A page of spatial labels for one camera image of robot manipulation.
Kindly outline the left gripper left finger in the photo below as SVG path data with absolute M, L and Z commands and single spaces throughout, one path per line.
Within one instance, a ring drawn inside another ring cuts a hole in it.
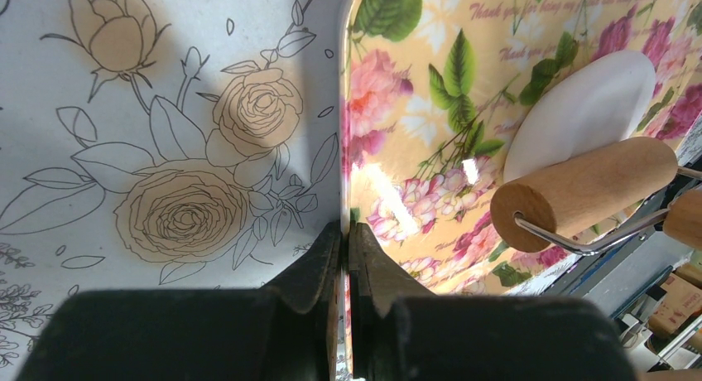
M 331 380 L 343 240 L 328 223 L 257 289 L 83 292 L 41 332 L 20 380 Z

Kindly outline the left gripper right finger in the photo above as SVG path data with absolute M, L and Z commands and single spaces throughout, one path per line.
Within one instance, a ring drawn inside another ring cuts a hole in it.
M 634 380 L 613 322 L 572 297 L 437 295 L 349 231 L 353 375 L 367 380 Z

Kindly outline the wooden double-ended roller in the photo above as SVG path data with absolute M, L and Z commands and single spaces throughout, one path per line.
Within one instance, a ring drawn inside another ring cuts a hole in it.
M 691 189 L 666 208 L 619 227 L 591 244 L 572 238 L 668 186 L 701 174 L 679 166 L 675 152 L 653 137 L 632 137 L 548 166 L 500 186 L 490 215 L 507 246 L 538 253 L 551 245 L 581 256 L 601 253 L 656 224 L 682 244 L 701 248 L 701 191 Z

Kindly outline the floral cutting board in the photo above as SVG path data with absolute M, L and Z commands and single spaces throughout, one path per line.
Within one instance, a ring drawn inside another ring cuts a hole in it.
M 507 151 L 536 101 L 639 51 L 652 97 L 632 135 L 701 149 L 701 0 L 351 0 L 343 41 L 343 205 L 436 293 L 539 294 L 575 263 L 492 225 Z

